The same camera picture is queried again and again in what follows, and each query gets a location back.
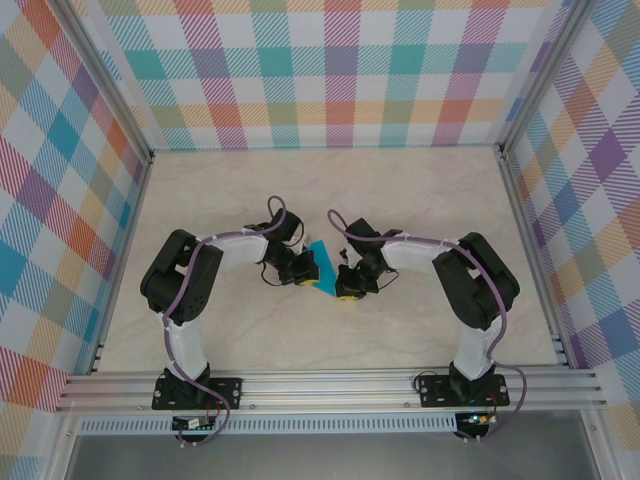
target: red wire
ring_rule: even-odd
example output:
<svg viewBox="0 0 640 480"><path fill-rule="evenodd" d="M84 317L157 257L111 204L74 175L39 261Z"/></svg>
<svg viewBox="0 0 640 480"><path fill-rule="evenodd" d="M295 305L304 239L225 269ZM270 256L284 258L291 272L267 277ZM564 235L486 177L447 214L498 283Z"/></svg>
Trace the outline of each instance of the red wire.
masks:
<svg viewBox="0 0 640 480"><path fill-rule="evenodd" d="M487 390L487 394L493 400L493 415L495 415L496 412L498 411L498 400L496 399L496 396L493 394L493 392L490 392L489 390Z"/></svg>
<svg viewBox="0 0 640 480"><path fill-rule="evenodd" d="M216 405L218 406L218 410L216 411L216 416L213 417L213 421L215 422L218 419L218 415L220 415L220 402L216 402ZM209 411L211 410L211 399L209 399L207 401L207 423L209 423Z"/></svg>

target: beige marble floor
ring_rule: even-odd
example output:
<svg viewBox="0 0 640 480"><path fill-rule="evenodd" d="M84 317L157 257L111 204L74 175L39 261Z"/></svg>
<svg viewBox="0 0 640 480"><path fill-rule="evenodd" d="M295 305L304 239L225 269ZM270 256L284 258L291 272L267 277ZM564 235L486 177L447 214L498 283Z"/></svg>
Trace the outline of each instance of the beige marble floor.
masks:
<svg viewBox="0 0 640 480"><path fill-rule="evenodd" d="M122 282L101 371L159 370L158 321L138 286L169 233L235 230L265 221L270 194L284 197L334 265L343 240L326 220L336 208L380 231L458 238L485 235L518 278L499 360L555 363L527 260L493 152L446 149L293 150L158 155ZM459 321L438 280L403 271L379 295L343 302L312 287L273 288L260 267L218 276L201 315L215 369L386 368L447 365Z"/></svg>

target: black mounting bracket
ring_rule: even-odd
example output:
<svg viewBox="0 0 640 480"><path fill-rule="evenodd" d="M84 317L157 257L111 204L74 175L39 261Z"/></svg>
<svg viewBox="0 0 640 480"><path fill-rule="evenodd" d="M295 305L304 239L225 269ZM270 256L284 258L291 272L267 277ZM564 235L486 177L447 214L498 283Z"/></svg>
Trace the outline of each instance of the black mounting bracket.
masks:
<svg viewBox="0 0 640 480"><path fill-rule="evenodd" d="M240 400L242 398L241 378L210 378L209 367L207 366L207 369L196 379L196 382L222 396L229 403L231 410L240 408ZM151 402L153 410L208 409L213 413L217 411L218 405L221 409L225 408L222 402L172 374L167 368L156 380Z"/></svg>
<svg viewBox="0 0 640 480"><path fill-rule="evenodd" d="M414 384L420 393L420 405L423 408L506 407L510 403L504 376L495 373L487 377L481 391L465 400L451 388L450 375L420 375Z"/></svg>

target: plaid wall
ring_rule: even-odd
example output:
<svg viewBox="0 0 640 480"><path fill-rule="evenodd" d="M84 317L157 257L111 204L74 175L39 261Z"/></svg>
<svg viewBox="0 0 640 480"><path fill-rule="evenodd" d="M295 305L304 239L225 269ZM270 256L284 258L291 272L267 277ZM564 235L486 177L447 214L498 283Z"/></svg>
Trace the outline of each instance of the plaid wall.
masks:
<svg viewBox="0 0 640 480"><path fill-rule="evenodd" d="M197 149L494 143L560 1L74 3L148 137Z"/></svg>
<svg viewBox="0 0 640 480"><path fill-rule="evenodd" d="M513 124L513 120L516 118L516 115L520 111L520 107L522 106L522 102L529 95L531 91L531 87L538 76L538 72L540 68L547 60L547 56L549 54L549 50L553 42L555 42L558 34L562 30L567 17L569 16L569 10L571 10L571 5L573 5L574 0L563 0L560 10L556 14L556 17L551 24L551 28L547 32L547 35L544 38L544 42L542 42L542 46L540 50L538 50L538 54L536 55L535 60L529 67L529 71L527 72L527 76L525 77L525 81L520 86L520 90L518 91L518 96L516 97L513 105L511 106L511 110L509 110L509 114L507 115L507 120L504 122L502 126L502 130L500 131L500 135L498 135L497 143L502 143L509 132L509 128Z"/></svg>
<svg viewBox="0 0 640 480"><path fill-rule="evenodd" d="M0 478L90 355L142 163L45 0L0 2Z"/></svg>
<svg viewBox="0 0 640 480"><path fill-rule="evenodd" d="M639 26L640 0L601 0L511 152L572 347L580 366L601 374L613 405L619 457L636 467ZM629 478L640 478L640 471Z"/></svg>

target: black wire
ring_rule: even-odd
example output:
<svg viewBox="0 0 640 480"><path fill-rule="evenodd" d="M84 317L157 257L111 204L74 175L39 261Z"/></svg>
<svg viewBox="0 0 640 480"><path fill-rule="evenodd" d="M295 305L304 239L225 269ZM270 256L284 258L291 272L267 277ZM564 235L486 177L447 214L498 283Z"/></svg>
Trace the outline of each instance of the black wire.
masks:
<svg viewBox="0 0 640 480"><path fill-rule="evenodd" d="M267 285L270 285L272 287L281 287L282 284L276 284L276 283L271 283L269 280L267 280L266 278L264 278L264 271L267 269L267 263L266 262L262 262L262 272L260 272L260 278L262 278L262 281L264 283L266 283Z"/></svg>
<svg viewBox="0 0 640 480"><path fill-rule="evenodd" d="M418 375L416 375L415 377L413 377L413 381L411 382L411 384L413 385L413 389L417 392L420 393L420 390L418 389L418 387L416 386L416 381L418 380L418 378L420 377L420 375L422 375L423 373L430 373L432 375L437 375L436 372L434 372L433 370L425 370L424 372L420 372Z"/></svg>
<svg viewBox="0 0 640 480"><path fill-rule="evenodd" d="M389 280L387 283L385 283L383 286L378 287L378 290L382 290L383 288L387 288L389 285L391 285L393 282L395 282L398 277L400 276L400 272L398 272L397 270L387 270L387 273L395 273L396 276L393 277L391 280Z"/></svg>

